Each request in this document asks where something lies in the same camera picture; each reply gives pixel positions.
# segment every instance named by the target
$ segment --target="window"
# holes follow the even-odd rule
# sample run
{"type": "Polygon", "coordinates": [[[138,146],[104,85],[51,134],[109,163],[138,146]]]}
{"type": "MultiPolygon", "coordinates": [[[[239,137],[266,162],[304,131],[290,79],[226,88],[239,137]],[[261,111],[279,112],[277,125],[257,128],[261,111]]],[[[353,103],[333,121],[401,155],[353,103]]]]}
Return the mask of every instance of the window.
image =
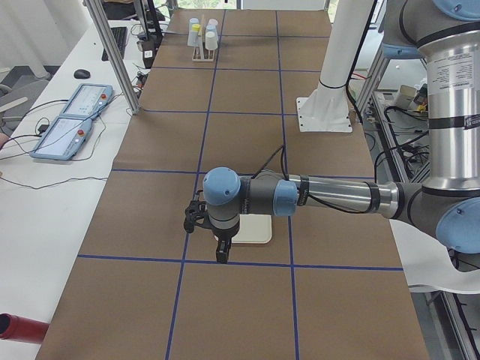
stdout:
{"type": "MultiPolygon", "coordinates": [[[[335,20],[335,14],[337,13],[337,6],[339,0],[330,0],[328,5],[328,15],[330,16],[330,21],[333,23],[335,20]]],[[[380,11],[382,10],[383,3],[385,0],[378,0],[375,7],[375,12],[373,13],[372,21],[370,23],[375,24],[379,20],[380,11]]]]}
{"type": "MultiPolygon", "coordinates": [[[[154,0],[155,5],[160,6],[164,0],[154,0]]],[[[236,9],[237,0],[177,0],[179,8],[186,9],[236,9]]]]}

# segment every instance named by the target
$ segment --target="white pillar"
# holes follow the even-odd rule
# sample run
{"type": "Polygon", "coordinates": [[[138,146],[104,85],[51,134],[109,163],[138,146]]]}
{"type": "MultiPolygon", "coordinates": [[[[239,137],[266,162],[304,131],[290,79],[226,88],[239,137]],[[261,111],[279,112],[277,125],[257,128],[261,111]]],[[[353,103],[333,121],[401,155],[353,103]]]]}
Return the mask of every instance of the white pillar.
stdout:
{"type": "Polygon", "coordinates": [[[352,131],[345,87],[375,0],[340,0],[323,62],[321,82],[297,98],[300,131],[352,131]]]}

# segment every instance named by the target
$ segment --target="white table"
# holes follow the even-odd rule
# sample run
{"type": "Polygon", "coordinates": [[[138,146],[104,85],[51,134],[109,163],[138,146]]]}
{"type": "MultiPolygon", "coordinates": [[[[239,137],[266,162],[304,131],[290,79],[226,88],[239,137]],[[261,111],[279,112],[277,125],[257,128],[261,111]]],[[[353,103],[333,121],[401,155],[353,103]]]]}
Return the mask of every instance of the white table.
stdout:
{"type": "MultiPolygon", "coordinates": [[[[110,22],[111,26],[128,28],[134,24],[136,22],[110,22]]],[[[129,31],[124,63],[131,80],[138,71],[135,65],[143,66],[136,42],[129,31]]],[[[92,25],[34,106],[68,99],[80,83],[110,84],[116,94],[122,93],[110,63],[101,61],[102,52],[103,46],[92,25]],[[91,78],[74,79],[74,71],[79,68],[90,71],[91,78]]],[[[57,103],[34,111],[13,135],[34,134],[39,118],[45,116],[52,121],[64,105],[57,103]]],[[[25,154],[0,160],[0,172],[13,182],[35,187],[69,178],[108,177],[131,118],[127,108],[125,97],[120,96],[103,111],[106,130],[91,159],[63,163],[34,160],[25,154]]],[[[95,139],[103,128],[97,120],[91,137],[75,158],[87,158],[92,153],[95,139]]],[[[19,139],[26,151],[37,141],[33,137],[19,139]]],[[[19,153],[18,146],[9,142],[0,151],[0,158],[19,153]]],[[[0,181],[0,313],[50,322],[104,185],[105,181],[85,180],[30,190],[0,181]]],[[[35,344],[0,340],[0,359],[34,359],[39,348],[35,344]]]]}

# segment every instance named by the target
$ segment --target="keyboard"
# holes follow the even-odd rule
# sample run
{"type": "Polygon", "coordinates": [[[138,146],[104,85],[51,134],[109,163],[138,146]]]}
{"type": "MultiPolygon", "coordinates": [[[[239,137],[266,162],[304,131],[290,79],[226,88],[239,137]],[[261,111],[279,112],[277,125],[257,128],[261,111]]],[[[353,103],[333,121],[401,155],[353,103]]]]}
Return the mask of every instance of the keyboard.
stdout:
{"type": "MultiPolygon", "coordinates": [[[[125,55],[125,47],[127,45],[127,27],[121,26],[118,28],[111,28],[118,50],[120,50],[121,58],[125,55]]],[[[108,62],[107,51],[103,49],[102,62],[108,62]]]]}

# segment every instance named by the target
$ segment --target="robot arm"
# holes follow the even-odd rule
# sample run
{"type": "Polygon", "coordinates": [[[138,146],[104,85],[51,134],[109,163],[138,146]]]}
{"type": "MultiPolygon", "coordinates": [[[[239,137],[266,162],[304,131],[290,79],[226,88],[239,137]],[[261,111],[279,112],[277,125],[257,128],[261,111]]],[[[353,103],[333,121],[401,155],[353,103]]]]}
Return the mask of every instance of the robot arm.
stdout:
{"type": "Polygon", "coordinates": [[[380,213],[448,248],[480,253],[478,0],[390,0],[385,42],[387,56],[401,57],[413,47],[427,60],[430,178],[423,184],[375,184],[273,172],[245,178],[213,169],[203,182],[205,201],[193,200],[184,227],[189,233],[195,226],[213,231],[219,263],[228,260],[240,214],[290,216],[297,206],[380,213]]]}
{"type": "Polygon", "coordinates": [[[218,237],[217,261],[228,260],[239,215],[290,216],[297,206],[322,206],[350,214],[381,214],[398,219],[461,252],[480,252],[480,198],[464,199],[424,193],[421,184],[343,181],[264,171],[240,177],[218,167],[203,181],[205,202],[194,199],[185,210],[184,227],[212,230],[218,237]]]}

